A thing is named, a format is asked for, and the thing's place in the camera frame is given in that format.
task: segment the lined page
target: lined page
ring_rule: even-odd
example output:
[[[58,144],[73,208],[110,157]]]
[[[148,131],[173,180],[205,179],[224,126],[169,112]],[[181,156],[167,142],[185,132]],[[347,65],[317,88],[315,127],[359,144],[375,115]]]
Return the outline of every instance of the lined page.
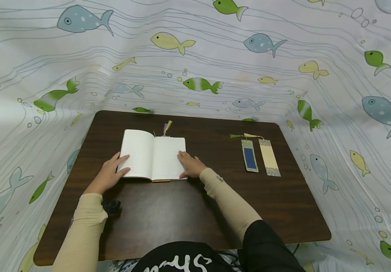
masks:
[[[156,137],[153,147],[153,180],[179,179],[185,167],[177,158],[179,150],[186,151],[185,138]]]
[[[131,170],[125,175],[126,178],[152,179],[154,139],[155,137],[149,132],[126,129],[120,156],[123,157],[129,154],[130,157],[117,170],[120,171],[125,167],[130,167]]]

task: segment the dark brown table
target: dark brown table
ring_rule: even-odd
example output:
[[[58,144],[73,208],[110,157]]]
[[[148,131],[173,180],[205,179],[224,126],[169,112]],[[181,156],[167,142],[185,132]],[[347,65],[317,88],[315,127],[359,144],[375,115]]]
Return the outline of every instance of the dark brown table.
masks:
[[[187,152],[214,169],[267,221],[287,244],[330,240],[331,233],[280,128],[273,123],[100,111],[96,114],[72,172],[34,255],[38,266],[53,264],[66,237],[78,199],[104,161],[121,147],[125,129],[184,137]],[[266,175],[259,143],[253,139],[258,173],[245,171],[241,138],[249,133],[271,140],[281,177]],[[140,258],[173,241],[205,242],[214,249],[239,244],[200,180],[151,183],[124,179],[104,194],[104,203],[122,203],[100,240],[99,260]]]

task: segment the fabric backdrop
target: fabric backdrop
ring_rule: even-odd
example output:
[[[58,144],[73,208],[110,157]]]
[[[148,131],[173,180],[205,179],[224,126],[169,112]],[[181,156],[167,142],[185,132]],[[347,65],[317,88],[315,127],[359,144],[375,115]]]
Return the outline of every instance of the fabric backdrop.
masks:
[[[278,124],[333,234],[299,261],[391,271],[391,0],[235,3],[0,0],[0,271],[49,271],[32,253],[101,110]]]

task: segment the beige sleeve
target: beige sleeve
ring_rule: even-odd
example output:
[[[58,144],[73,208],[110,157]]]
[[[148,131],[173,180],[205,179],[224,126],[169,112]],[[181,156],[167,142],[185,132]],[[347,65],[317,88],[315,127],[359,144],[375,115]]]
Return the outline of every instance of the beige sleeve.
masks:
[[[203,170],[200,179],[205,191],[216,201],[227,223],[243,242],[245,231],[253,222],[262,219],[260,215],[212,169]]]
[[[82,195],[51,272],[96,272],[99,239],[107,218],[102,195]]]

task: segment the person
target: person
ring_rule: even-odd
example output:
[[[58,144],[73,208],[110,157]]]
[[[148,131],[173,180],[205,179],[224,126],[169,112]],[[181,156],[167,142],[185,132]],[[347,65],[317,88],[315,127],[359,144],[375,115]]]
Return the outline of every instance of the person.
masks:
[[[242,243],[238,250],[240,268],[245,272],[304,272],[295,256],[274,230],[212,169],[187,152],[177,155],[186,167],[180,178],[200,178],[205,191],[213,198],[224,218]],[[115,186],[130,169],[116,173],[129,155],[119,152],[106,161],[96,178],[79,199],[72,225],[52,266],[52,272],[96,272],[99,238],[107,213],[102,208],[102,194]],[[208,244],[178,241],[153,249],[133,267],[132,272],[232,272],[230,264]]]

